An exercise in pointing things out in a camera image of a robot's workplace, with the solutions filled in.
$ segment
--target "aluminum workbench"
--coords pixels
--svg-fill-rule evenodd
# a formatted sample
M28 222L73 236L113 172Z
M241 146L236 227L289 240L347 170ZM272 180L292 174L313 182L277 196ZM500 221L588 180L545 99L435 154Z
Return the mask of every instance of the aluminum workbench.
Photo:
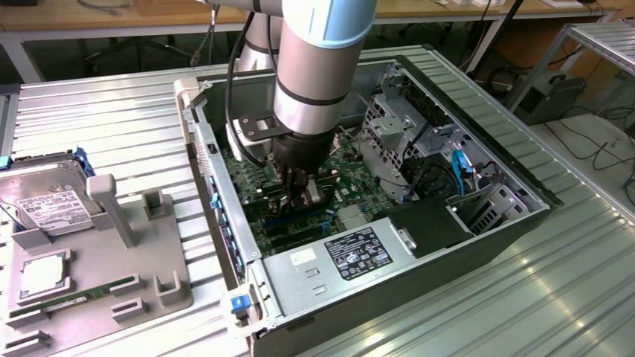
M632 214L599 187L580 182L573 166L435 51L392 48L365 51L363 57L397 54L419 66L565 206L491 264L304 356L635 355ZM224 71L212 66L26 85L4 105L13 155L38 155L77 143L96 173L114 175L121 201L160 187L176 202L192 307L62 356L126 356L130 349L144 356L248 355L247 342L227 334L218 308L224 282L172 97L176 79ZM5 234L1 243L0 265L6 267L12 242ZM0 277L4 284L5 269Z

